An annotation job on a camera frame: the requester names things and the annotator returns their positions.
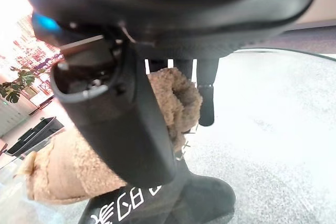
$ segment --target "tan sherpa fabric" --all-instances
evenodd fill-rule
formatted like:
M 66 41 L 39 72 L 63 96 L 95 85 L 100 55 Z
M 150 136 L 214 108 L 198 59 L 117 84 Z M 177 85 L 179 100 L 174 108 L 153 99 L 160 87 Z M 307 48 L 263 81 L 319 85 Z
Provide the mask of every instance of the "tan sherpa fabric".
M 183 132 L 200 118 L 202 98 L 176 68 L 151 73 L 149 81 L 178 151 L 185 143 Z M 28 198 L 52 204 L 81 201 L 126 185 L 76 128 L 52 137 L 38 153 L 31 152 L 18 174 L 26 175 Z

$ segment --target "green leaf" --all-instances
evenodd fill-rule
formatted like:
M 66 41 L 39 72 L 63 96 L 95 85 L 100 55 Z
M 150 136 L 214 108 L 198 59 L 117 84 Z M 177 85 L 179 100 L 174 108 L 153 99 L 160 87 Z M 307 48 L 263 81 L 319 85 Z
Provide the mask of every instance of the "green leaf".
M 20 71 L 18 68 L 16 68 L 16 67 L 10 67 L 10 70 L 11 71 Z
M 11 103 L 17 103 L 20 98 L 20 93 L 17 91 L 12 91 L 11 93 L 8 94 L 6 97 L 6 100 Z
M 8 88 L 11 85 L 12 85 L 12 82 L 4 82 L 4 83 L 2 83 L 2 87 L 4 87 L 4 88 Z
M 14 89 L 15 91 L 21 91 L 24 88 L 24 86 L 18 83 L 12 83 L 11 88 Z
M 26 66 L 26 65 L 23 65 L 23 66 L 21 67 L 21 69 L 29 69 L 29 70 L 30 70 L 30 67 L 29 67 L 29 66 Z
M 3 88 L 3 86 L 0 84 L 0 94 L 3 98 L 6 97 L 7 93 L 6 93 L 6 89 Z
M 35 81 L 35 74 L 31 71 L 22 70 L 19 73 L 19 78 L 22 80 L 22 84 L 30 86 Z

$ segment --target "blue light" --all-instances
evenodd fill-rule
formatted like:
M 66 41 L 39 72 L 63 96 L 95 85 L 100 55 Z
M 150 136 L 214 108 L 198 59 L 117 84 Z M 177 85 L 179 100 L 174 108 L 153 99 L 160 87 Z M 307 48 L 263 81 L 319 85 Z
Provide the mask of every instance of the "blue light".
M 40 14 L 35 14 L 35 15 L 36 15 L 37 24 L 43 27 L 44 29 L 54 30 L 54 31 L 60 30 L 59 25 L 53 19 L 48 18 L 46 16 L 42 16 Z

